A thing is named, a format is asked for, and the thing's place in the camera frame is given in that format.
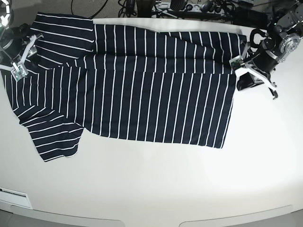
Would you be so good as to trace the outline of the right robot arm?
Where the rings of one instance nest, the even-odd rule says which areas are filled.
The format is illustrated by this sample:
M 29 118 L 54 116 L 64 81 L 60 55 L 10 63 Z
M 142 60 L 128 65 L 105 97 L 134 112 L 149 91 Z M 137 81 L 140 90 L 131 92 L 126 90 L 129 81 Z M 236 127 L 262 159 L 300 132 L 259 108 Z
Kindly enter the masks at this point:
M 0 63 L 10 65 L 21 58 L 29 43 L 27 34 L 30 26 L 26 23 L 12 27 L 14 11 L 11 0 L 0 2 Z

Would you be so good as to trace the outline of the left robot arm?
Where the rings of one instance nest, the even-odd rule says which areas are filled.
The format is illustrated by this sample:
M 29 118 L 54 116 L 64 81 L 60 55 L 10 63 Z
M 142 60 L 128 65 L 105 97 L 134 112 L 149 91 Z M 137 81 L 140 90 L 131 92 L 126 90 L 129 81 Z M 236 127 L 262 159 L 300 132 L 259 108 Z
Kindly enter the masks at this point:
M 299 46 L 303 39 L 303 2 L 295 5 L 267 25 L 264 32 L 253 29 L 245 42 L 242 54 L 229 60 L 237 82 L 237 90 L 266 85 L 274 99 L 278 98 L 277 86 L 271 73 Z

